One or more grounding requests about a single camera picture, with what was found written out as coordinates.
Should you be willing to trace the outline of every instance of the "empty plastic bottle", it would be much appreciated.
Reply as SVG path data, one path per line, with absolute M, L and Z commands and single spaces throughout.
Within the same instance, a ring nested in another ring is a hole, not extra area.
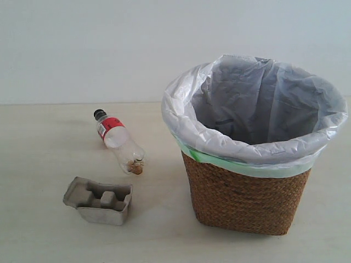
M 116 156 L 122 170 L 129 174 L 141 174 L 144 165 L 144 150 L 131 138 L 128 130 L 119 119 L 109 116 L 99 109 L 94 112 L 98 133 Z

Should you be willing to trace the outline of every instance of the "white table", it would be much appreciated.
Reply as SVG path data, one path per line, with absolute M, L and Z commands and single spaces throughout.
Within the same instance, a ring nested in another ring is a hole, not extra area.
M 141 176 L 124 175 L 93 112 L 118 116 L 146 150 Z M 180 150 L 159 103 L 0 106 L 0 262 L 350 262 L 351 125 L 329 144 L 288 235 L 201 225 Z M 74 177 L 134 185 L 125 225 L 84 221 L 62 198 Z

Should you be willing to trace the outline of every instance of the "cardboard egg carton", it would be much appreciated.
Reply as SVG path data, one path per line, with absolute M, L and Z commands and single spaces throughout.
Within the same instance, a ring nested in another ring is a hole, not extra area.
M 88 222 L 122 225 L 132 202 L 133 186 L 101 184 L 75 177 L 64 195 L 63 202 L 78 210 Z

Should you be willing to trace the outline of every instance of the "woven basket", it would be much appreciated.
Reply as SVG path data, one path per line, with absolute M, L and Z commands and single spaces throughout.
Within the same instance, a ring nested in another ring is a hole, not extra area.
M 182 155 L 199 222 L 273 236 L 288 232 L 310 170 L 289 178 L 255 178 Z

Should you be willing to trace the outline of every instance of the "bottle label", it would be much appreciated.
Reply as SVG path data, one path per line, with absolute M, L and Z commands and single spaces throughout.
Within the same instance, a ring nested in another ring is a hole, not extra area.
M 106 133 L 110 129 L 112 129 L 114 127 L 118 127 L 118 126 L 124 127 L 123 123 L 121 123 L 119 119 L 117 119 L 115 117 L 107 118 L 99 124 L 98 133 L 99 133 L 100 137 L 104 140 Z

